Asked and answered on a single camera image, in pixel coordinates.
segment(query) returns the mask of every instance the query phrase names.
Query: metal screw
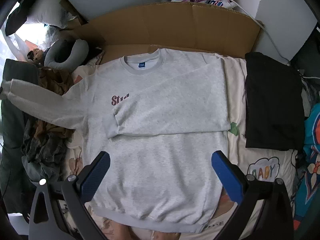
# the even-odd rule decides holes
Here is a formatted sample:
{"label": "metal screw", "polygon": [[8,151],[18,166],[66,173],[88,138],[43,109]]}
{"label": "metal screw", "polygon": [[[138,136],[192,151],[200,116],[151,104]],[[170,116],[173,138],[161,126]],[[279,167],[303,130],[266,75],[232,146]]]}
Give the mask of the metal screw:
{"label": "metal screw", "polygon": [[67,179],[68,179],[68,181],[71,182],[71,181],[74,181],[76,178],[77,178],[76,175],[69,175]]}
{"label": "metal screw", "polygon": [[279,185],[282,185],[282,184],[284,183],[283,180],[280,179],[280,178],[277,178],[277,179],[276,179],[276,182],[277,182]]}
{"label": "metal screw", "polygon": [[245,176],[245,178],[248,180],[248,181],[254,181],[256,178],[252,175],[252,174],[247,174]]}
{"label": "metal screw", "polygon": [[39,181],[39,184],[42,186],[42,185],[44,185],[44,184],[46,184],[47,183],[47,181],[46,181],[46,179],[41,179],[40,181]]}

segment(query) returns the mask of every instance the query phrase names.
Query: ribbed hem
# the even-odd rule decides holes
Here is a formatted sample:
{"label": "ribbed hem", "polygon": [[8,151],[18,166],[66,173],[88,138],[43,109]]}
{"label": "ribbed hem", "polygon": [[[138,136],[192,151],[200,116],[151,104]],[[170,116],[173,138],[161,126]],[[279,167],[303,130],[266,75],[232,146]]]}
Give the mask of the ribbed hem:
{"label": "ribbed hem", "polygon": [[136,219],[133,218],[126,213],[119,213],[104,207],[100,206],[91,206],[93,208],[94,213],[100,217],[109,218],[117,223],[149,229],[164,233],[195,233],[198,234],[202,231],[205,225],[193,224],[188,225],[185,223],[170,223],[166,221],[154,221],[150,218],[145,219]]}

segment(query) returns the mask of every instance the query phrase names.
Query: bed sheet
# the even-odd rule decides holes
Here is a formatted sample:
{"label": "bed sheet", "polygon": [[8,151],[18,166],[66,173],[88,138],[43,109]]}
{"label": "bed sheet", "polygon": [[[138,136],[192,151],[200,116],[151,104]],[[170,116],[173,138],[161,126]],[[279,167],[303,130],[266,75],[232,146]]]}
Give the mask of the bed sheet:
{"label": "bed sheet", "polygon": [[[223,57],[219,54],[224,62],[225,79],[228,98],[228,114],[231,123],[231,130],[228,132],[228,158],[231,163],[238,165],[244,174],[253,174],[259,180],[274,181],[275,178],[282,178],[287,187],[289,197],[292,195],[292,184],[295,175],[295,169],[291,164],[292,151],[277,151],[268,149],[250,149],[245,148],[245,87],[244,81],[246,77],[246,62],[244,59]],[[74,73],[73,78],[81,80],[85,76],[91,75],[99,66],[80,66]],[[63,165],[63,177],[66,178],[70,174],[78,174],[82,167],[82,136],[76,130],[67,143],[67,154]],[[200,234],[181,234],[179,240],[207,240],[214,239],[225,223],[228,221],[237,204],[233,203],[226,194],[222,192],[217,210],[209,221],[208,225]],[[250,220],[241,235],[241,238],[248,236],[257,220],[262,201],[258,201]],[[90,203],[86,203],[86,207],[104,234],[110,237],[110,223],[107,218],[96,216]],[[66,213],[67,222],[72,228],[75,225],[71,216]],[[151,230],[132,228],[132,231],[141,240],[152,240],[154,232]]]}

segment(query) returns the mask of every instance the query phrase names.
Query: white pillow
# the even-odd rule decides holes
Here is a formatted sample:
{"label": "white pillow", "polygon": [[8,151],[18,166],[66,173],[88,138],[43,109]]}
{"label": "white pillow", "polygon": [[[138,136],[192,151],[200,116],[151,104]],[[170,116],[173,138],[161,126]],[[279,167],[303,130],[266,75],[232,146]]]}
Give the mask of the white pillow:
{"label": "white pillow", "polygon": [[62,29],[67,27],[68,12],[60,5],[60,1],[36,0],[25,23],[46,23]]}

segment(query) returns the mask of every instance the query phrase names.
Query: sweatshirt cuff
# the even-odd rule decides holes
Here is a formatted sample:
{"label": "sweatshirt cuff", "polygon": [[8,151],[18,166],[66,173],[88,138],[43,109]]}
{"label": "sweatshirt cuff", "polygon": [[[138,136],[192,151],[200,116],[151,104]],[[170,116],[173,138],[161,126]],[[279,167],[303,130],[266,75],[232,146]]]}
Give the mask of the sweatshirt cuff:
{"label": "sweatshirt cuff", "polygon": [[108,139],[119,134],[119,127],[114,114],[111,114],[107,119],[107,137]]}
{"label": "sweatshirt cuff", "polygon": [[0,94],[0,99],[7,99],[9,92],[10,92],[10,87],[11,87],[11,81],[5,81],[2,80],[1,82],[1,87],[2,87],[2,91]]}

